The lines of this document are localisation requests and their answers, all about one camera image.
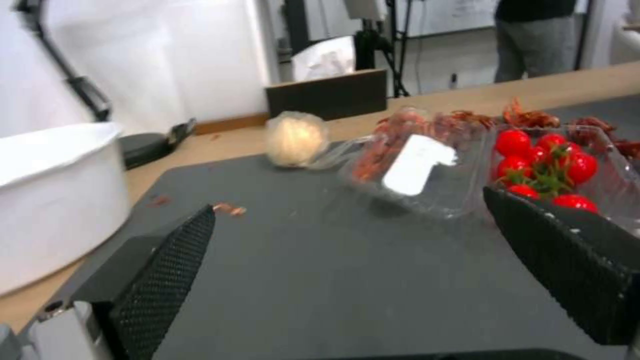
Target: white plastic container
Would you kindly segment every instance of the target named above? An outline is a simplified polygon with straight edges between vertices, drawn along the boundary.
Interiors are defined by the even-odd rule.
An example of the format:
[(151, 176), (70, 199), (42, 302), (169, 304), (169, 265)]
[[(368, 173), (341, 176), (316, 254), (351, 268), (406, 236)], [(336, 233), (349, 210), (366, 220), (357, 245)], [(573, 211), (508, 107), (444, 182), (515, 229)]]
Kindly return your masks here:
[(79, 259), (125, 222), (120, 132), (77, 124), (0, 138), (0, 295)]

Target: cherry tomato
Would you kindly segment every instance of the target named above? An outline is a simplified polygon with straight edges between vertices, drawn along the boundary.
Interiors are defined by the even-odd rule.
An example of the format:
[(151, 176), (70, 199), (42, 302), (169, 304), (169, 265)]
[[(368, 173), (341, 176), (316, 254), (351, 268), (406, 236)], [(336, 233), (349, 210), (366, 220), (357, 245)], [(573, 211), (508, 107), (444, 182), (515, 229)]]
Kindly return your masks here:
[(569, 154), (576, 154), (578, 152), (582, 152), (582, 148), (580, 147), (580, 145), (576, 144), (575, 142), (567, 142), (566, 151)]
[(534, 146), (529, 149), (529, 153), (527, 155), (527, 160), (532, 165), (544, 163), (547, 160), (549, 152), (541, 146)]
[(566, 139), (562, 135), (550, 133), (550, 134), (546, 134), (545, 136), (542, 136), (538, 140), (537, 146), (540, 146), (544, 148), (546, 151), (550, 152), (551, 150), (555, 149), (556, 147), (564, 143), (566, 143)]
[(517, 193), (519, 195), (530, 197), (532, 199), (540, 199), (540, 195), (538, 194), (538, 192), (536, 190), (533, 190), (529, 185), (513, 185), (510, 186), (508, 190), (512, 193)]
[(582, 152), (578, 144), (575, 142), (566, 142), (562, 147), (558, 147), (552, 152), (547, 163), (553, 164), (553, 161), (557, 160), (558, 166), (564, 168), (569, 164), (571, 154), (577, 154), (578, 152)]
[(495, 142), (495, 149), (503, 156), (526, 156), (531, 147), (529, 135), (522, 130), (510, 129), (500, 133)]
[(498, 164), (498, 178), (508, 177), (517, 173), (521, 173), (525, 177), (531, 177), (533, 173), (531, 164), (524, 158), (515, 155), (507, 156)]
[(598, 171), (598, 160), (584, 152), (576, 152), (569, 155), (569, 169), (567, 176), (574, 184), (587, 182)]
[(581, 195), (560, 195), (555, 197), (554, 204), (565, 208), (584, 209), (592, 213), (598, 213), (598, 207), (591, 200)]

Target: whiteboard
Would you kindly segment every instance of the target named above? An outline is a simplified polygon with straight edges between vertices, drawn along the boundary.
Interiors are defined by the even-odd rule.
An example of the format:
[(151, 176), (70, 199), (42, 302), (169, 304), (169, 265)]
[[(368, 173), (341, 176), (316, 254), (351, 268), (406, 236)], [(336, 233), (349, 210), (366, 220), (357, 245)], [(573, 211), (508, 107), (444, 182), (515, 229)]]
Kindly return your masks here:
[[(586, 13), (589, 0), (578, 0), (577, 13)], [(423, 0), (412, 3), (409, 36), (418, 37), (493, 26), (499, 0)], [(407, 0), (397, 0), (397, 27), (404, 30)]]

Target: food debris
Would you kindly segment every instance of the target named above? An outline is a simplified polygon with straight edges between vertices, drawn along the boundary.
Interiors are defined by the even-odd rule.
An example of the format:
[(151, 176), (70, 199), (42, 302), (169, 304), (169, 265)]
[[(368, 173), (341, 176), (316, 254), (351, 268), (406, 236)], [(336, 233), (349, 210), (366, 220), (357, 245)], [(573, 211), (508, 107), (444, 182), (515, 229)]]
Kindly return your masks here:
[(151, 208), (159, 208), (171, 202), (171, 198), (166, 195), (152, 195), (151, 202), (147, 205)]
[(225, 213), (228, 213), (229, 215), (233, 216), (233, 217), (239, 217), (241, 215), (244, 215), (244, 213), (246, 213), (246, 208), (242, 208), (242, 207), (235, 207), (229, 203), (226, 202), (219, 202), (217, 204), (215, 204), (213, 206), (213, 211), (223, 211)]

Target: white paper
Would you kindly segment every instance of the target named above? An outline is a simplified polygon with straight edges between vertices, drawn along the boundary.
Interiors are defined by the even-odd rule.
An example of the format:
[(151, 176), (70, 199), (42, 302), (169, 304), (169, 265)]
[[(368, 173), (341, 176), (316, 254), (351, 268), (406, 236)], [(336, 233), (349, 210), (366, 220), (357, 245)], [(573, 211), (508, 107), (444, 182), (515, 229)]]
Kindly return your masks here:
[(294, 81), (350, 74), (355, 68), (353, 37), (319, 42), (294, 55), (291, 63)]
[(422, 193), (435, 165), (453, 166), (456, 151), (423, 135), (411, 135), (382, 179), (382, 185), (398, 194)]

